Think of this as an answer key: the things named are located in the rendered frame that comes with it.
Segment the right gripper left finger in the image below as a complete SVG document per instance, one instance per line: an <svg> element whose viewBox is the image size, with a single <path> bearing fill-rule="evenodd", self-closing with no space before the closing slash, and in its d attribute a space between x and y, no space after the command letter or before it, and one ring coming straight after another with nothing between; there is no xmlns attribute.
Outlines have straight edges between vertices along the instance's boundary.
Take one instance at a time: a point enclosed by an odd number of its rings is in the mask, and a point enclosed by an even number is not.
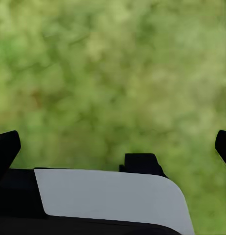
<svg viewBox="0 0 226 235"><path fill-rule="evenodd" d="M16 130L0 134L0 182L21 149Z"/></svg>

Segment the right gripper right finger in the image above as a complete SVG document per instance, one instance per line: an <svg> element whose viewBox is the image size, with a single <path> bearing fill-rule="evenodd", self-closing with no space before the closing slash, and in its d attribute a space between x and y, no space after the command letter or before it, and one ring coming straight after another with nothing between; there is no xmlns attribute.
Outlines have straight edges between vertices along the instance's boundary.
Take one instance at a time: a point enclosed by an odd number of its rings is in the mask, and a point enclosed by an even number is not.
<svg viewBox="0 0 226 235"><path fill-rule="evenodd" d="M226 131L219 130L215 148L226 163Z"/></svg>

